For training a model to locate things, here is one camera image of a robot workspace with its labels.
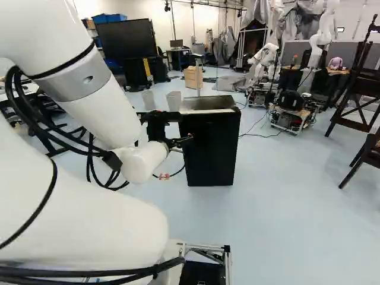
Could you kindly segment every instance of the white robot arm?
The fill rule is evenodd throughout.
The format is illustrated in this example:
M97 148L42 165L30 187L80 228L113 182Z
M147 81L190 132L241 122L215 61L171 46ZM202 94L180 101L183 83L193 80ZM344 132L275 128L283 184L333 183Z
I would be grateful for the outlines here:
M319 60L323 53L323 50L320 47L324 47L332 41L330 27L334 23L335 9L338 7L339 3L340 0L327 0L326 11L322 14L319 21L319 30L317 34L314 34L310 38L309 43L311 46L311 55L308 62L308 67L303 70L301 84L298 88L299 93L310 92L310 88L314 80L314 75L315 72L317 72Z
M138 172L123 167L122 174L128 181L148 180L166 158L167 147L155 141L142 148L129 147L140 136L138 116L71 4L63 0L3 2L0 24L12 28L0 31L0 56L15 62L110 150L118 148L122 160L137 163ZM23 20L14 23L13 13L20 13L17 7L33 13L25 12ZM39 11L46 11L43 17L36 16Z
M0 7L0 57L117 149L127 180L146 181L167 147L158 141L132 146L141 130L138 116L72 5L0 0ZM2 116L0 136L0 264L108 270L148 267L161 258L168 225L158 208L70 175Z
M278 78L280 67L278 66L277 70L274 70L277 50L278 46L272 43L267 43L252 58L248 59L248 63L252 64L249 73L254 82L262 79L264 75L264 66L268 67L268 76L270 80Z

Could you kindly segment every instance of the computer monitor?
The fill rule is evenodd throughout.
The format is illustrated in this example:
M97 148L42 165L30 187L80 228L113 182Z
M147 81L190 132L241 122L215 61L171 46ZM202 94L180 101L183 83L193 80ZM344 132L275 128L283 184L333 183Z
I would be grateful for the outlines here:
M181 48L183 46L183 40L171 40L170 47L171 48Z
M96 26L104 54L118 62L157 56L153 25L149 19L137 19Z

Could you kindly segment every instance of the wooden chair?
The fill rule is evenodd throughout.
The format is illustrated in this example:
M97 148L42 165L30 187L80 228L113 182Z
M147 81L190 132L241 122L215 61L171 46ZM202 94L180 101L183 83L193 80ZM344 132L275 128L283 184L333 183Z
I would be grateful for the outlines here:
M376 134L367 135L366 142L350 164L350 167L352 167L351 171L343 179L342 183L339 184L340 189L345 187L363 163L380 168L380 128Z

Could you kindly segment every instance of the metal rail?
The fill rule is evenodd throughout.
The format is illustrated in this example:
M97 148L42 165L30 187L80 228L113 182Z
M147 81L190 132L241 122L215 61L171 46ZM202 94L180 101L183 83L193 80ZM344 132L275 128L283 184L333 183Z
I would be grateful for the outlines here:
M184 1L184 0L171 0L171 2L191 4L191 1ZM231 10L241 10L241 11L246 11L247 10L247 9L244 9L244 8L230 7L228 5L212 4L212 3L209 3L209 2L207 2L207 3L193 2L193 4L194 5L211 6L211 7L217 7L217 8L226 8L226 9L231 9Z

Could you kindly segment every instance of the gray cover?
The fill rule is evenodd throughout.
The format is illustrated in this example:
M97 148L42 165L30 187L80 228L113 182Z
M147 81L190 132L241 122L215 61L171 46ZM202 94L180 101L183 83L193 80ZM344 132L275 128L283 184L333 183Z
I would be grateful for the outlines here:
M244 86L245 83L245 76L222 76L217 79L213 90L236 92L238 87Z
M285 9L284 14L278 19L276 35L279 45L287 40L308 40L319 29L321 8L316 5L316 0L297 0L294 5ZM331 29L332 38L336 39L336 29Z

